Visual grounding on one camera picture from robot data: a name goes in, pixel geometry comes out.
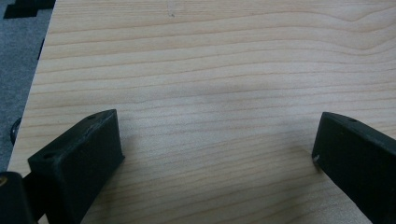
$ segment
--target light wood surface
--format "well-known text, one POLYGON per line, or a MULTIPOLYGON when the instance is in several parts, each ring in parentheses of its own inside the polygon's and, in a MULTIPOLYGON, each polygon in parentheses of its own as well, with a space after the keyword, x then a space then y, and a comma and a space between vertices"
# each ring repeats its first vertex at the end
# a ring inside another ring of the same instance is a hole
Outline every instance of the light wood surface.
POLYGON ((370 223, 310 159, 321 112, 396 137, 396 3, 58 0, 9 170, 116 108, 84 223, 370 223))

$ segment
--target black object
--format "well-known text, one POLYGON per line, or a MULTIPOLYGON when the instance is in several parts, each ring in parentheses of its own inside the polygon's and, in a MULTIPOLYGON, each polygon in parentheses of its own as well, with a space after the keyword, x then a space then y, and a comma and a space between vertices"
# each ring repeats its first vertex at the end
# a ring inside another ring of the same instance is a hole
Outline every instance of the black object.
POLYGON ((12 146, 14 146, 15 141, 17 140, 18 129, 20 128, 22 118, 18 118, 11 127, 9 131, 9 139, 11 140, 12 146))
MULTIPOLYGON (((23 179, 23 184, 17 178, 9 178, 0 186, 0 211, 4 216, 1 223, 18 223, 14 217, 22 211, 35 221, 46 214, 50 223, 79 223, 123 159, 117 111, 107 110, 83 119, 28 159, 32 173, 23 179), (28 200, 21 202, 21 196, 4 201, 6 194, 23 191, 3 189, 9 185, 25 188, 28 200), (29 212, 13 209, 15 204, 26 202, 30 204, 29 212)), ((0 173, 0 179, 10 174, 15 173, 0 173)))
POLYGON ((37 16, 39 9, 53 8, 55 0, 16 0, 8 5, 3 19, 16 19, 37 16))
POLYGON ((396 223, 396 141, 324 112, 312 158, 374 224, 396 223))

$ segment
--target wooden table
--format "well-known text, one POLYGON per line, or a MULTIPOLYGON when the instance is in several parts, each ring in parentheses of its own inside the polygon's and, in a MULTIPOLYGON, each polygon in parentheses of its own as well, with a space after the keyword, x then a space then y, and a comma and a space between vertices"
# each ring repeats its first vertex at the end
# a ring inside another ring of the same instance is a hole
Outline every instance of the wooden table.
POLYGON ((9 170, 119 112, 84 223, 369 223, 310 159, 322 111, 396 137, 396 3, 58 0, 9 170))

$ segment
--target gray floor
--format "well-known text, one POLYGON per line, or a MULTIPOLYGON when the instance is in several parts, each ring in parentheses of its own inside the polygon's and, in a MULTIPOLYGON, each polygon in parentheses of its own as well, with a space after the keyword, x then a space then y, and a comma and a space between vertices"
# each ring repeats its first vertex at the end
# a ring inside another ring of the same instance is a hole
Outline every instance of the gray floor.
POLYGON ((8 4, 0 0, 0 172, 8 167, 12 152, 9 131, 23 114, 37 66, 37 56, 48 30, 51 9, 37 17, 4 20, 8 4))

